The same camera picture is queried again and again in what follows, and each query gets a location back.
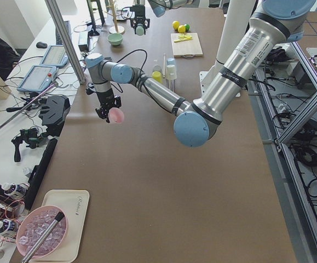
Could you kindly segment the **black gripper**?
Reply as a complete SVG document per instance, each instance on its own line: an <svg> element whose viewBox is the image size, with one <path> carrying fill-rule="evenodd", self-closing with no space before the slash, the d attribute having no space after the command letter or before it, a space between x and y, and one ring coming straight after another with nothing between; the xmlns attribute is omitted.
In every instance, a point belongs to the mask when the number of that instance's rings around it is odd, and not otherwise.
<svg viewBox="0 0 317 263"><path fill-rule="evenodd" d="M120 108L122 106L121 97L114 95L113 90L105 92L96 92L97 98L100 102L100 107L95 109L97 115L109 123L108 112L111 108Z"/></svg>
<svg viewBox="0 0 317 263"><path fill-rule="evenodd" d="M131 27L138 27L138 25L149 27L149 19L146 18L144 5L134 5L130 7L130 11L134 13L134 17L130 19Z"/></svg>

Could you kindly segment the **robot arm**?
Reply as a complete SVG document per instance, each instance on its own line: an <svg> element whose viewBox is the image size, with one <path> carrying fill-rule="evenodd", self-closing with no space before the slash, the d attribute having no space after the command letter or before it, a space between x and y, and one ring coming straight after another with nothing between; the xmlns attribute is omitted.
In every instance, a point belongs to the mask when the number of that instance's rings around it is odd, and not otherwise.
<svg viewBox="0 0 317 263"><path fill-rule="evenodd" d="M177 9L185 5L192 4L193 1L178 1L178 0L166 0L166 1L134 1L134 4L129 7L130 12L134 13L134 17L130 18L130 26L133 29L142 27L144 30L150 27L150 18L146 14L146 4L149 5L153 14L156 17L161 17L166 11Z"/></svg>
<svg viewBox="0 0 317 263"><path fill-rule="evenodd" d="M85 63L100 102L97 114L106 121L118 119L120 104L111 83L131 84L175 115L174 134L180 143L188 147L205 144L222 123L224 110L273 47L302 38L303 23L313 5L313 1L231 1L215 63L201 72L201 97L192 102L139 68L99 53L88 55Z"/></svg>

